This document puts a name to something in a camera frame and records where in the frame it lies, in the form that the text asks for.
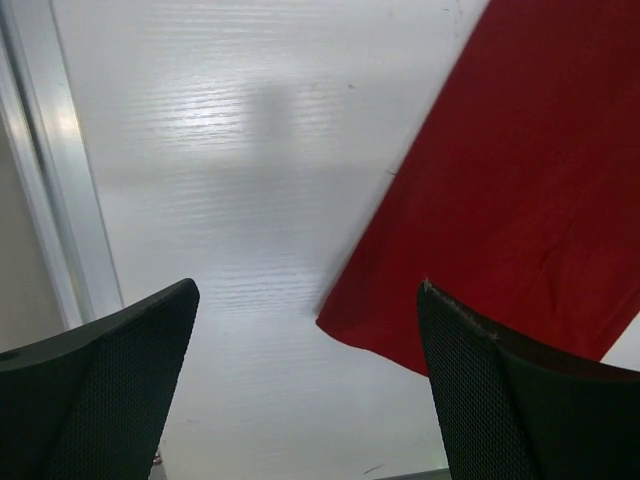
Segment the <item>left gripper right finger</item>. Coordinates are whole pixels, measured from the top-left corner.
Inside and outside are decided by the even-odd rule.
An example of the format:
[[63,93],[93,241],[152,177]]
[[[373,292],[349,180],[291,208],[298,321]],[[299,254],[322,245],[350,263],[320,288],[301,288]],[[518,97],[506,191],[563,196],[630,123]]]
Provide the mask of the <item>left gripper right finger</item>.
[[638,478],[638,372],[535,341],[430,282],[417,316],[452,478]]

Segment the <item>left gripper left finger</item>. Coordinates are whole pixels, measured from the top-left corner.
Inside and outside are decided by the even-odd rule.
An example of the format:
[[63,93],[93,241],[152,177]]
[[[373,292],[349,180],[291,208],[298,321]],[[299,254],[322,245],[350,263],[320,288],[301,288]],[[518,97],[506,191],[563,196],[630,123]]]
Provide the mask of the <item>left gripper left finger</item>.
[[1,355],[4,479],[146,479],[200,294],[183,279]]

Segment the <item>dark red t shirt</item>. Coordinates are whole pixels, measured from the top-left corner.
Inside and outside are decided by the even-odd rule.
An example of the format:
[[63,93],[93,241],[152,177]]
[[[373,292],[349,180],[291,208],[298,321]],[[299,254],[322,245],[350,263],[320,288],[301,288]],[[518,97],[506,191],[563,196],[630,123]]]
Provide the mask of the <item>dark red t shirt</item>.
[[429,281],[600,360],[639,310],[639,5],[492,1],[317,319],[419,374]]

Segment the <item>aluminium table edge rail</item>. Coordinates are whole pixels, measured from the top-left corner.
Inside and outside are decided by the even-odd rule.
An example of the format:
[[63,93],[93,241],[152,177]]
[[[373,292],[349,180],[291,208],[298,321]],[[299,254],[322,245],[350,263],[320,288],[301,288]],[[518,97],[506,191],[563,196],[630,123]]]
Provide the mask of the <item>aluminium table edge rail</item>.
[[1,67],[19,170],[66,328],[118,311],[121,289],[50,1],[1,4]]

